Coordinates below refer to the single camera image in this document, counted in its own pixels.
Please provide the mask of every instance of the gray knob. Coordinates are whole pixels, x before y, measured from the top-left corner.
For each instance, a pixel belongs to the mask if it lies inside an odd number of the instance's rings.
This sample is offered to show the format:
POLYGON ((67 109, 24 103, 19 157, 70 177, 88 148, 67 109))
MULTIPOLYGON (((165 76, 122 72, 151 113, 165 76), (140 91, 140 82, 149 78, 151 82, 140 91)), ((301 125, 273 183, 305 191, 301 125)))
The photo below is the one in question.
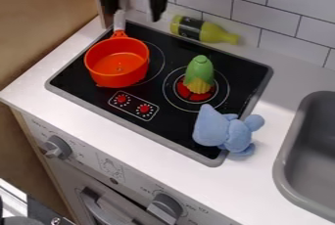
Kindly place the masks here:
POLYGON ((181 205, 166 194, 156 195, 147 210, 169 225, 175 224, 182 214, 181 205))
POLYGON ((72 153, 71 147, 60 137, 53 135, 45 143, 48 158, 66 159, 72 153))

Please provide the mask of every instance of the wooden panel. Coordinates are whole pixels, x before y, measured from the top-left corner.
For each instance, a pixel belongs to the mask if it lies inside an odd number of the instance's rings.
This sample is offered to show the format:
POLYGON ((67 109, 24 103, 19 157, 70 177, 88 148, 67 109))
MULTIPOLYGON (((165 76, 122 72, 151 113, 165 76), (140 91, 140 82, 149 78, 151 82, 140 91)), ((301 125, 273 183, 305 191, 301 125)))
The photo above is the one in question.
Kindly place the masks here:
MULTIPOLYGON (((95 0, 0 0, 0 90, 97 15, 95 0)), ((0 177, 69 216, 10 110, 0 104, 0 177)))
POLYGON ((94 0, 0 0, 0 89, 94 16, 94 0))

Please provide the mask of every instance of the red knob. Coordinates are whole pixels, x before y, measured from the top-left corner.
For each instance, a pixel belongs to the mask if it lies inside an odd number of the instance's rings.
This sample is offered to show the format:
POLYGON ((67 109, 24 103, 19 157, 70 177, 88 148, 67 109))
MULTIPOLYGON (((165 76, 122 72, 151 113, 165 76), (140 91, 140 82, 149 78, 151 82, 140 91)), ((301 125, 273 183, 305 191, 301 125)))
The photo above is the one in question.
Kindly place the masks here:
POLYGON ((141 105, 139 110, 141 113, 147 113, 150 110, 150 107, 147 105, 141 105))
POLYGON ((118 96, 117 101, 118 101, 118 103, 120 103, 120 104, 124 104, 124 103, 126 102, 126 97, 123 96, 123 95, 118 96))

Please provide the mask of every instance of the oven handle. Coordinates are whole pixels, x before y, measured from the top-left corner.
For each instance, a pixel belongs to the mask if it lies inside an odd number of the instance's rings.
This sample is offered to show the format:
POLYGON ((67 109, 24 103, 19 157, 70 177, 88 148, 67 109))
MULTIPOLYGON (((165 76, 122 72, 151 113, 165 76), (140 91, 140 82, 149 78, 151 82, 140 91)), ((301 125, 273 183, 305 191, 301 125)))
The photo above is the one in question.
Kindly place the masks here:
POLYGON ((87 188, 80 192, 80 196, 86 208, 100 222, 107 225, 135 225, 133 222, 119 221, 111 216, 110 213, 103 210, 96 202, 99 197, 87 188))

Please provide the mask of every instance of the stovetop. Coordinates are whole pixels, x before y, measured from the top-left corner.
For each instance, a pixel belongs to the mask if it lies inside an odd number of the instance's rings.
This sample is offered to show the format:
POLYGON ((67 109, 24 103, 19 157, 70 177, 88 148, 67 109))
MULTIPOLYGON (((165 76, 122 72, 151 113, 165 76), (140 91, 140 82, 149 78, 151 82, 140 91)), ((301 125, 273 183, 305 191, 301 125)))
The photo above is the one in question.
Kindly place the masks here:
MULTIPOLYGON (((108 30, 95 42, 112 33, 108 30)), ((47 89, 201 163, 220 165, 224 152, 192 139, 199 108, 207 103, 221 113, 249 114, 271 68, 131 22, 126 33, 149 47, 145 79, 121 89, 98 87, 84 66, 85 50, 49 79, 47 89), (182 85, 186 66, 198 55, 207 56, 215 67, 215 87, 203 95, 182 85)))

